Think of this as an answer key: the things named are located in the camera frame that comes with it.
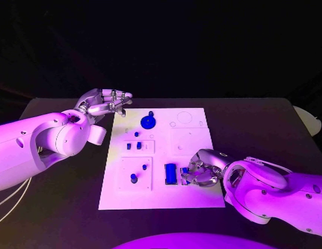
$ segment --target blue rectangular block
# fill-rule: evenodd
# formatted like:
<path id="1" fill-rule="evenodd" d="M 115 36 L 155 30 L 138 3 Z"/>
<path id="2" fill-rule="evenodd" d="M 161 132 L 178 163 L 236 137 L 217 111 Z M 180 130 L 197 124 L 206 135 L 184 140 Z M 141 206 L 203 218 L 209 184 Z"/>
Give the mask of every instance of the blue rectangular block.
<path id="1" fill-rule="evenodd" d="M 175 185 L 177 184 L 177 176 L 175 176 L 175 164 L 168 163 L 164 165 L 165 168 L 165 184 Z"/>

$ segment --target white board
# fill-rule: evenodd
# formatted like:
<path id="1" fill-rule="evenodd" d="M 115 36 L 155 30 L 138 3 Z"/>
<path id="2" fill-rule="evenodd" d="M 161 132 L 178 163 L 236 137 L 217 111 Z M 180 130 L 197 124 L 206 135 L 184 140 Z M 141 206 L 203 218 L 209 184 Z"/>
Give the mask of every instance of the white board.
<path id="1" fill-rule="evenodd" d="M 150 111 L 157 123 L 145 130 L 141 118 Z M 127 109 L 125 118 L 115 115 L 99 210 L 223 208 L 220 183 L 210 188 L 181 184 L 180 170 L 203 148 L 213 149 L 203 108 Z M 165 184 L 168 163 L 177 166 L 177 185 Z"/>

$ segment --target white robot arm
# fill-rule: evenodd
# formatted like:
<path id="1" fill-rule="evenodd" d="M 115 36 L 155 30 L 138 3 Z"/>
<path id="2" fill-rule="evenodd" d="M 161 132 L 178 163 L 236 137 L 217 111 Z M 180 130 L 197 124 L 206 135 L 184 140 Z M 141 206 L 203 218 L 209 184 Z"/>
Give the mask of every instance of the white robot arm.
<path id="1" fill-rule="evenodd" d="M 181 177 L 200 187 L 223 179 L 226 202 L 250 221 L 266 224 L 276 217 L 322 236 L 322 176 L 293 173 L 252 157 L 236 161 L 224 153 L 201 149 Z"/>
<path id="2" fill-rule="evenodd" d="M 125 116 L 132 94 L 111 89 L 86 92 L 73 109 L 0 126 L 0 190 L 14 186 L 73 156 L 86 142 L 102 144 L 105 114 Z"/>

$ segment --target dark table surface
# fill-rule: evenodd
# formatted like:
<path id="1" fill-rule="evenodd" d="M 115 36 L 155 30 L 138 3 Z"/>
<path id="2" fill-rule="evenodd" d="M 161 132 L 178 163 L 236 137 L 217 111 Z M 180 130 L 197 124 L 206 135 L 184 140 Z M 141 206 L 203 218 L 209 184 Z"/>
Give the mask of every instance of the dark table surface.
<path id="1" fill-rule="evenodd" d="M 35 99 L 22 118 L 60 112 L 75 103 L 76 99 Z M 170 107 L 204 108 L 216 150 L 322 175 L 322 154 L 286 99 L 134 99 L 129 106 Z M 88 143 L 78 155 L 33 177 L 0 223 L 0 248 L 112 248 L 173 232 L 226 234 L 278 248 L 322 248 L 322 237 L 275 218 L 266 225 L 250 222 L 227 203 L 211 209 L 99 211 L 112 118 L 109 114 L 98 123 L 108 130 L 104 144 Z M 0 192 L 0 200 L 14 188 Z M 17 197 L 0 207 L 0 217 L 16 201 Z"/>

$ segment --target robotic hand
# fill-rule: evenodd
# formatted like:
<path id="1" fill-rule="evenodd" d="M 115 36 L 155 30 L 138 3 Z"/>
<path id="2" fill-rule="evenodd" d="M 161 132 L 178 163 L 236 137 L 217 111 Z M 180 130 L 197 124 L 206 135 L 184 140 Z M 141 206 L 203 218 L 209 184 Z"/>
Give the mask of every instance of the robotic hand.
<path id="1" fill-rule="evenodd" d="M 131 98 L 128 92 L 92 89 L 73 109 L 0 126 L 0 190 L 78 154 L 86 142 L 102 144 L 106 130 L 95 123 L 108 113 L 125 116 Z"/>
<path id="2" fill-rule="evenodd" d="M 223 179 L 226 202 L 250 221 L 266 224 L 276 217 L 322 236 L 322 176 L 293 173 L 252 157 L 236 161 L 224 153 L 201 149 L 181 177 L 200 187 L 211 187 Z"/>

